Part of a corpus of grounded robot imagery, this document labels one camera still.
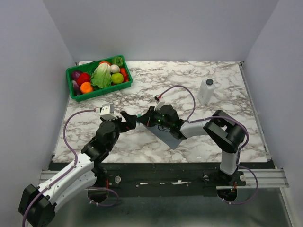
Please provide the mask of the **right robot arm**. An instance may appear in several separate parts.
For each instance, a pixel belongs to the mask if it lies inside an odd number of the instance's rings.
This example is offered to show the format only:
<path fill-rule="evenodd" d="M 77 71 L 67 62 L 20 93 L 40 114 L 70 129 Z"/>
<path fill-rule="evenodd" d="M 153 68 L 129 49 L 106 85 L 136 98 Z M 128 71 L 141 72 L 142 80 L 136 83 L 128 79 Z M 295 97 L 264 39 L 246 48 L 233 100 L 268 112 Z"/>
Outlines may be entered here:
<path fill-rule="evenodd" d="M 222 150 L 218 181 L 229 185 L 235 180 L 238 170 L 240 150 L 249 141 L 247 129 L 222 110 L 212 116 L 187 122 L 179 117 L 172 105 L 164 105 L 157 109 L 151 106 L 137 122 L 145 127 L 159 126 L 169 129 L 170 134 L 178 140 L 186 140 L 195 136 L 208 135 Z"/>

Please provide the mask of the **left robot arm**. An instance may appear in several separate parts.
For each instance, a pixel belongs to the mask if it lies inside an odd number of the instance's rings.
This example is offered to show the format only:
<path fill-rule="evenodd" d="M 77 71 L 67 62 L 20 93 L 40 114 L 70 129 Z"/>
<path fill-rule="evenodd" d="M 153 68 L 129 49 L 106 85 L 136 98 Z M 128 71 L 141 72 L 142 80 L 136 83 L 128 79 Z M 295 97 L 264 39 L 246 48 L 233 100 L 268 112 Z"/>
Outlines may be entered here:
<path fill-rule="evenodd" d="M 99 164 L 109 155 L 120 133 L 136 128 L 136 115 L 121 111 L 121 117 L 110 110 L 101 108 L 102 123 L 92 140 L 75 155 L 64 169 L 49 180 L 23 191 L 19 213 L 23 215 L 22 225 L 45 227 L 55 217 L 59 209 L 82 190 L 91 186 L 99 187 L 105 181 Z"/>

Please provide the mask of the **grey envelope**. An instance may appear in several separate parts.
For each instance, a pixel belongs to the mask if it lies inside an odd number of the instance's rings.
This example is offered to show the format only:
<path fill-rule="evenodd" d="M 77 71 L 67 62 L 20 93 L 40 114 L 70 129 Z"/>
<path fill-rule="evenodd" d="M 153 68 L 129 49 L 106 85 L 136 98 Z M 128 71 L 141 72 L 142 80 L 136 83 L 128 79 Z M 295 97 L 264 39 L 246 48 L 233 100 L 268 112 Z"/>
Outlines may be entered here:
<path fill-rule="evenodd" d="M 156 137 L 158 137 L 162 142 L 164 142 L 167 146 L 169 146 L 171 149 L 176 149 L 179 144 L 182 142 L 180 139 L 174 138 L 168 129 L 162 129 L 159 126 L 154 127 L 145 127 L 147 130 L 149 130 L 152 134 L 154 134 Z"/>

